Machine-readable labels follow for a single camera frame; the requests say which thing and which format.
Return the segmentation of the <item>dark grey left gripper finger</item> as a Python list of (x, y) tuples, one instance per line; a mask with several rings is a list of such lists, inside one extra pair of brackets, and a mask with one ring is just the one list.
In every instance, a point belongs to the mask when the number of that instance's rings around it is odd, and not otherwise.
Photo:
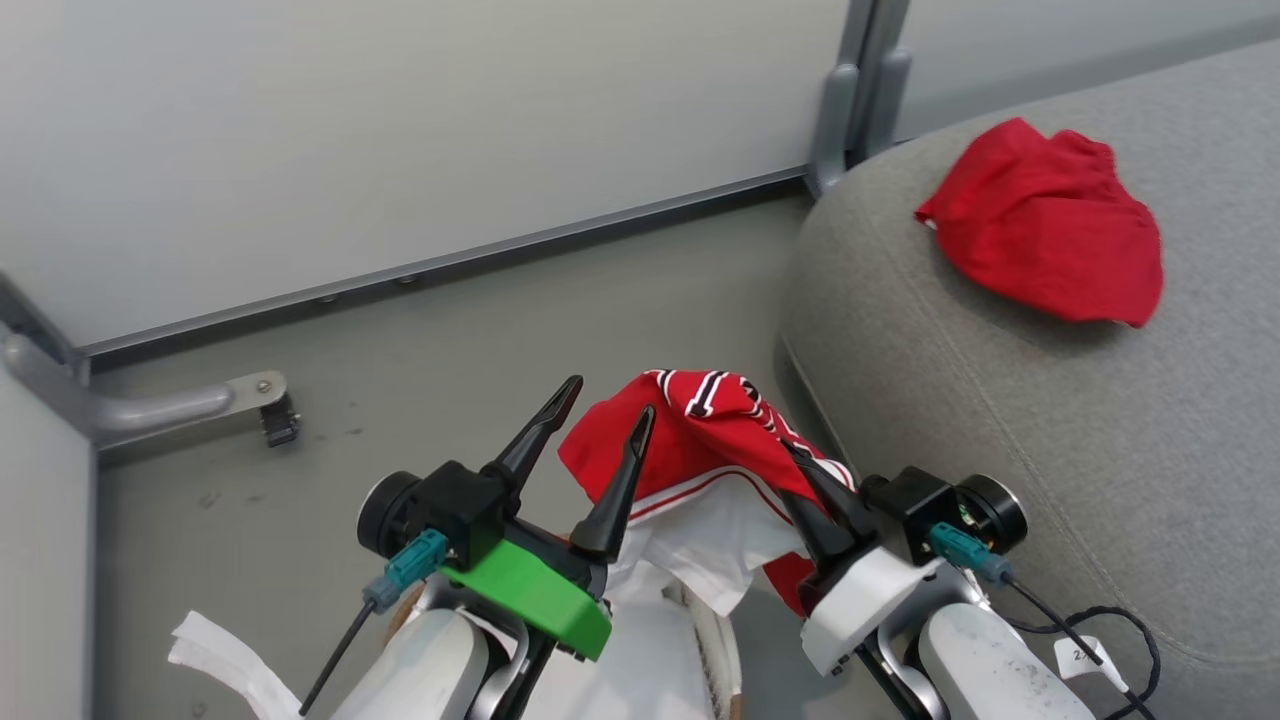
[(618, 560), (652, 439), (657, 411), (646, 405), (622, 446), (618, 468), (591, 511), (570, 533), (572, 551), (590, 562)]
[(516, 437), (483, 469), (484, 475), (500, 480), (507, 498), (521, 496), (548, 441), (566, 423), (582, 386), (582, 375), (570, 375)]

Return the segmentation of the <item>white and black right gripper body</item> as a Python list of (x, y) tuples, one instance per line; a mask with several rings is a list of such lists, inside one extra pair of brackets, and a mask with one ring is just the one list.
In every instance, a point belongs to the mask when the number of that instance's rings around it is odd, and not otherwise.
[(945, 564), (916, 566), (884, 547), (855, 560), (810, 611), (801, 626), (801, 648), (812, 666), (829, 676), (925, 578)]

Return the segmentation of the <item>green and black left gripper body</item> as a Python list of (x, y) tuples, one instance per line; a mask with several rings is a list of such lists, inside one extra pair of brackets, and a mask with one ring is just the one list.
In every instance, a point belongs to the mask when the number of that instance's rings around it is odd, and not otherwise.
[(448, 527), (443, 536), (449, 579), (566, 652), (600, 659), (613, 630), (603, 598), (613, 560), (611, 520), (589, 518), (561, 537), (518, 518), (488, 518)]

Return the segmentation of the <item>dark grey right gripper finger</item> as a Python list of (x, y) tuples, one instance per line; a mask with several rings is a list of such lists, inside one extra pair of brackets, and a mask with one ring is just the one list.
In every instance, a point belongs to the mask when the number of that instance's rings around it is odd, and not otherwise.
[(850, 560), (878, 546), (881, 538), (877, 520), (870, 515), (870, 510), (855, 489), (842, 484), (817, 459), (797, 446), (785, 442), (783, 447), (813, 493), (812, 497), (805, 497), (818, 502), (828, 518), (852, 536), (852, 557)]
[(780, 497), (818, 577), (828, 577), (852, 557), (852, 536), (828, 518), (818, 502), (794, 492), (782, 492)]

